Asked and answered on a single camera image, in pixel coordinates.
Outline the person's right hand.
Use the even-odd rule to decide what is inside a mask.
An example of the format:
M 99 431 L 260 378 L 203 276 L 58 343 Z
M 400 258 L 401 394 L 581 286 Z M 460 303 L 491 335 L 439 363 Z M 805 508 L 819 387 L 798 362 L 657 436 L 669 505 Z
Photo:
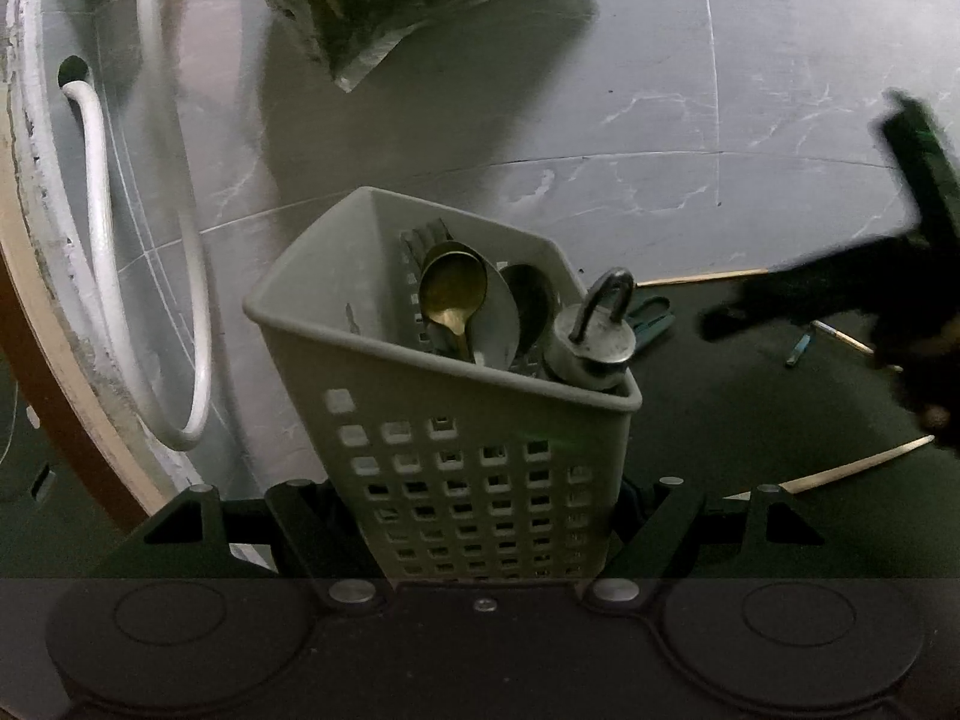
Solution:
M 924 413 L 924 422 L 931 431 L 946 426 L 947 421 L 949 421 L 949 413 L 947 413 L 944 408 L 940 408 L 940 406 L 931 406 L 931 408 L 928 408 L 926 413 Z

